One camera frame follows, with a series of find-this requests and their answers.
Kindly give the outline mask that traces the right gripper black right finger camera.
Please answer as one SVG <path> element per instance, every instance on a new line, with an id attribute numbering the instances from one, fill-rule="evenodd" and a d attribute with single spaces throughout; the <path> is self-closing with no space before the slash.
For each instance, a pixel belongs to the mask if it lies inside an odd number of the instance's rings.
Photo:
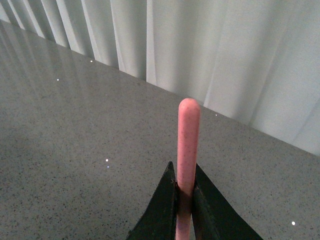
<path id="1" fill-rule="evenodd" d="M 233 209 L 199 165 L 196 166 L 192 220 L 197 240 L 261 240 Z"/>

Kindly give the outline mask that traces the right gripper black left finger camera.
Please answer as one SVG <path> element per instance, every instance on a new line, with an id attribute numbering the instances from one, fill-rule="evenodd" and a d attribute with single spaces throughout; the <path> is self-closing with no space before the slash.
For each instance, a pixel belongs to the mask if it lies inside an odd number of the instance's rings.
<path id="1" fill-rule="evenodd" d="M 128 240 L 174 240 L 176 238 L 178 184 L 169 162 L 146 210 L 127 235 Z"/>

